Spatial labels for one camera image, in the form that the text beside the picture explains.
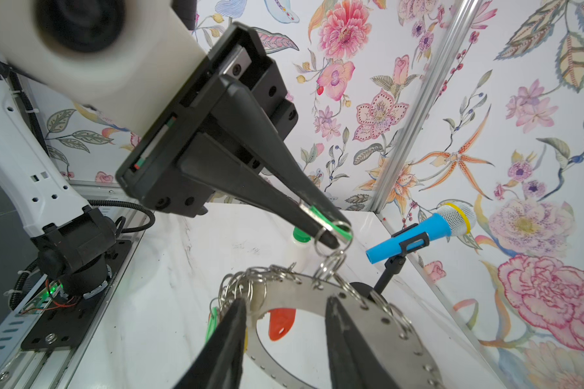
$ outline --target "white microphone grille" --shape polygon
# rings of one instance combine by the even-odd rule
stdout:
[[[454,201],[451,202],[451,204],[459,208],[460,211],[465,214],[465,217],[469,222],[469,229],[472,229],[476,225],[476,214],[474,213],[474,210],[471,209],[471,207],[467,204],[460,201]],[[467,223],[465,220],[463,220],[461,213],[452,206],[440,206],[437,208],[437,214],[440,214],[446,220],[446,222],[448,222],[453,237],[458,237],[467,233]]]

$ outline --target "screw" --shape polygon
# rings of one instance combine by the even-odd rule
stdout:
[[[56,339],[57,339],[57,338],[58,338],[58,337],[56,336],[56,334],[48,334],[48,335],[45,337],[45,342],[46,342],[47,344],[53,344],[54,342],[56,342]]]
[[[9,373],[8,371],[3,371],[2,373],[0,373],[0,382],[6,381],[10,376],[11,373]]]

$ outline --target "white marble tabletop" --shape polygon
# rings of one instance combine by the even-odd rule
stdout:
[[[250,266],[289,265],[289,223],[252,206],[207,208],[208,214],[197,218],[156,213],[156,224],[141,239],[70,389],[173,387],[204,345],[209,303],[222,278]],[[371,265],[364,252],[388,239],[389,233],[372,213],[344,214],[355,239],[340,274],[349,282],[374,284],[381,265]],[[318,257],[312,260],[311,272]],[[410,263],[383,295],[413,321],[447,388],[479,388],[481,383],[486,389],[504,388]],[[271,342],[269,352],[286,357],[284,366],[305,375],[312,385],[328,388],[326,354],[313,361],[302,354],[304,348],[315,351],[325,338],[316,330],[322,319],[303,314],[297,312],[292,330],[276,344]],[[244,358],[241,388],[280,387]]]

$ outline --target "wall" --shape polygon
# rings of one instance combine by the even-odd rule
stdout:
[[[362,210],[446,32],[450,4],[310,3],[201,1],[193,36],[209,49],[233,20],[259,28],[299,113],[288,148],[336,206]],[[41,119],[54,123],[47,139],[59,169],[68,178],[113,181],[138,137],[43,85],[31,82],[31,89]],[[237,202],[222,194],[215,200]]]
[[[382,216],[471,204],[428,281],[506,382],[584,388],[584,2],[488,1],[470,31]]]

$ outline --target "microphone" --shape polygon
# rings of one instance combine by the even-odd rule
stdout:
[[[470,206],[462,202],[445,203],[437,208],[436,213],[428,219],[412,229],[372,247],[366,251],[366,255],[371,263],[376,263],[402,253],[400,244],[421,233],[428,234],[429,240],[458,237],[469,233],[475,225],[476,214]],[[407,246],[407,252],[421,245],[423,245],[422,240],[415,241]]]

